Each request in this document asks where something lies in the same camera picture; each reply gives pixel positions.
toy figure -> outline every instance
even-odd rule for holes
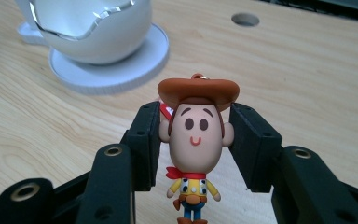
[[[220,112],[229,108],[240,92],[239,86],[229,80],[208,79],[195,74],[191,79],[170,78],[161,81],[158,93],[167,106],[174,108],[170,121],[163,120],[159,137],[169,143],[172,163],[167,177],[177,179],[167,191],[167,197],[180,189],[179,199],[173,202],[176,210],[185,208],[179,224],[204,224],[201,208],[207,202],[207,191],[216,201],[221,196],[206,179],[218,163],[222,147],[234,140],[234,129],[223,123]]]

screw hole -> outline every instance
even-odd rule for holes
[[[40,190],[40,186],[36,183],[28,183],[20,186],[10,195],[10,199],[14,202],[22,202],[36,195]]]
[[[95,212],[95,218],[97,218],[98,220],[107,220],[108,218],[110,218],[113,214],[113,210],[110,206],[104,206],[104,207],[100,207],[96,212]]]
[[[302,159],[309,159],[311,157],[310,153],[304,149],[299,149],[299,148],[293,149],[293,153],[295,153],[297,157]]]
[[[123,152],[123,149],[121,149],[121,147],[110,147],[104,153],[106,156],[117,156],[121,152]]]
[[[345,221],[350,222],[350,223],[355,223],[356,222],[356,217],[354,217],[351,213],[349,213],[347,211],[337,210],[336,214],[342,220],[345,220]]]
[[[258,23],[260,23],[260,19],[258,19],[257,16],[246,12],[234,14],[231,17],[231,20],[235,24],[245,27],[254,27],[257,26]]]

red bandana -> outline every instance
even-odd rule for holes
[[[206,179],[206,174],[202,173],[182,173],[178,168],[169,166],[167,167],[168,173],[166,176],[169,179],[180,179],[180,178],[187,178],[187,179]]]

blue jeans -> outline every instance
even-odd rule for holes
[[[182,202],[182,206],[185,208],[184,217],[191,219],[191,211],[194,213],[194,220],[201,219],[201,208],[205,203],[199,203],[195,205],[188,204],[187,202]]]

wooden surface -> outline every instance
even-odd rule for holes
[[[167,77],[200,72],[241,87],[239,103],[256,109],[283,145],[317,152],[334,174],[358,188],[358,22],[246,0],[153,0],[153,22],[171,41],[163,71],[142,87],[115,95],[67,90],[51,72],[48,48],[23,43],[23,16],[0,0],[0,193],[30,177],[55,187],[87,172],[95,152],[117,143],[138,108],[158,97]],[[256,27],[231,16],[256,15]],[[137,223],[175,223],[167,145],[157,185],[137,193]],[[209,179],[222,194],[205,206],[210,223],[273,223],[269,194],[253,194],[224,150]]]

